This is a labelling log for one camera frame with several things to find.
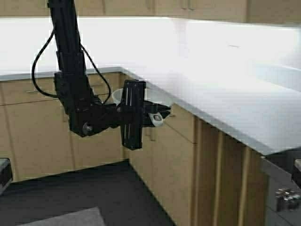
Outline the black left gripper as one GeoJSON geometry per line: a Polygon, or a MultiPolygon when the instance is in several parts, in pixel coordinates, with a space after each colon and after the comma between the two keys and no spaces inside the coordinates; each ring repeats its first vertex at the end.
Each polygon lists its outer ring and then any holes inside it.
{"type": "Polygon", "coordinates": [[[145,88],[144,81],[125,80],[122,91],[119,104],[121,141],[130,150],[142,148],[143,127],[161,127],[171,113],[169,106],[144,101],[145,88]]]}

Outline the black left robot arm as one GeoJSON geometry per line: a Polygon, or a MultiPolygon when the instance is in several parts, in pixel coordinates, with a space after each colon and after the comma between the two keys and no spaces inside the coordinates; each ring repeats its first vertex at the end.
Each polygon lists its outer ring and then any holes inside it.
{"type": "Polygon", "coordinates": [[[68,115],[70,130],[86,137],[120,127],[122,145],[130,150],[141,149],[143,128],[155,126],[151,115],[158,115],[163,121],[171,108],[145,100],[146,82],[142,80],[124,81],[119,104],[101,101],[93,93],[86,74],[74,1],[50,0],[48,7],[59,64],[55,90],[68,115]]]}

